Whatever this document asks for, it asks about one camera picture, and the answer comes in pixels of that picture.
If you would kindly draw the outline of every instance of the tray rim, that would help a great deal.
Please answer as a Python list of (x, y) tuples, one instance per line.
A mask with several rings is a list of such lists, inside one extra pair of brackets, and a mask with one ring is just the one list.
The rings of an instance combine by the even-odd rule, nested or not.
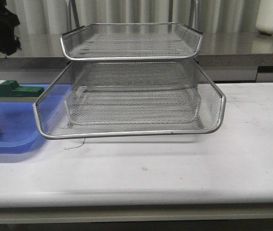
[[(180, 25), (186, 29), (190, 29), (190, 30), (193, 30), (194, 32), (198, 33), (200, 35), (200, 38), (199, 38), (199, 43), (198, 43), (198, 47), (195, 51), (194, 54), (192, 55), (180, 55), (180, 56), (146, 56), (146, 57), (143, 57), (143, 56), (137, 56), (137, 57), (134, 57), (134, 56), (129, 56), (129, 57), (96, 57), (96, 58), (72, 58), (71, 56), (69, 56), (66, 51), (65, 51), (65, 45), (64, 45), (64, 41), (63, 39), (67, 36), (70, 36), (70, 35), (73, 35), (73, 34), (76, 34), (78, 33), (79, 31), (81, 30), (84, 30), (90, 26), (94, 26), (94, 25), (105, 25), (105, 26), (129, 26), (129, 25), (133, 25), (133, 26), (138, 26), (138, 25), (173, 25), (173, 24), (177, 24), (177, 25)], [(61, 36), (61, 46), (62, 46), (62, 51), (63, 51), (63, 54), (64, 56), (68, 59), (68, 60), (72, 60), (72, 61), (111, 61), (111, 60), (161, 60), (161, 59), (186, 59), (186, 58), (193, 58), (195, 56), (198, 55), (199, 51), (200, 51), (200, 47), (201, 47), (201, 44), (202, 44), (202, 41), (203, 41), (203, 33), (198, 31), (198, 30), (195, 30), (189, 26), (186, 26), (182, 23), (178, 23), (178, 22), (169, 22), (169, 23), (92, 23), (92, 24), (89, 24), (87, 26), (81, 26), (79, 28), (76, 28), (72, 31), (69, 31), (69, 32), (66, 32), (64, 34), (62, 34)]]
[(225, 104), (226, 104), (226, 96), (224, 93), (218, 88), (218, 86), (206, 75), (206, 73), (202, 70), (202, 68), (196, 63), (195, 60), (191, 60), (194, 65), (198, 68), (198, 70), (204, 75), (204, 77), (208, 80), (208, 82), (212, 85), (215, 91), (217, 91), (221, 95), (221, 104), (220, 104), (220, 113), (217, 120), (217, 124), (215, 127), (211, 129), (202, 129), (202, 130), (155, 130), (155, 131), (124, 131), (124, 132), (99, 132), (99, 133), (81, 133), (81, 134), (66, 134), (66, 135), (49, 135), (46, 134), (39, 121), (39, 115), (37, 110), (37, 103), (41, 98), (44, 97), (45, 93), (49, 91), (49, 89), (53, 86), (53, 84), (61, 78), (61, 76), (74, 64), (69, 63), (65, 69), (56, 77), (56, 79), (49, 85), (48, 88), (37, 98), (37, 100), (33, 103), (34, 116), (37, 125), (37, 129), (39, 133), (49, 139), (49, 140), (63, 140), (63, 139), (86, 139), (86, 138), (102, 138), (102, 137), (121, 137), (121, 136), (146, 136), (146, 135), (180, 135), (180, 134), (209, 134), (213, 133), (219, 129), (223, 122), (224, 113), (225, 113)]

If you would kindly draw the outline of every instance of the green block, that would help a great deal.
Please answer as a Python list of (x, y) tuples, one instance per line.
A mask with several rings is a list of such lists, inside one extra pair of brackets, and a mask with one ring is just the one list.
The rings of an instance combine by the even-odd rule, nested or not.
[(0, 84), (0, 97), (38, 97), (43, 91), (43, 87), (20, 86), (16, 80)]

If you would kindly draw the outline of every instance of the countertop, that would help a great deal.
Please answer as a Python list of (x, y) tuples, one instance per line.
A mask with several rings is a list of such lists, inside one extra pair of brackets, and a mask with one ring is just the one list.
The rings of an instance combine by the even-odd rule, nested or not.
[(273, 83), (218, 87), (226, 111), (212, 134), (46, 140), (0, 154), (0, 208), (273, 203)]
[[(20, 35), (22, 50), (5, 59), (0, 70), (63, 69), (61, 35)], [(201, 66), (273, 66), (273, 36), (260, 33), (204, 33), (197, 59)]]

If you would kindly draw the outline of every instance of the lower tray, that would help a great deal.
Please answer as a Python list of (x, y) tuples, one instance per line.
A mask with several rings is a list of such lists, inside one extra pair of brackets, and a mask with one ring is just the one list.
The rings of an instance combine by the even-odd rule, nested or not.
[(0, 102), (0, 153), (24, 153), (40, 137), (33, 103)]
[(49, 139), (210, 133), (224, 106), (193, 60), (71, 63), (34, 105)]

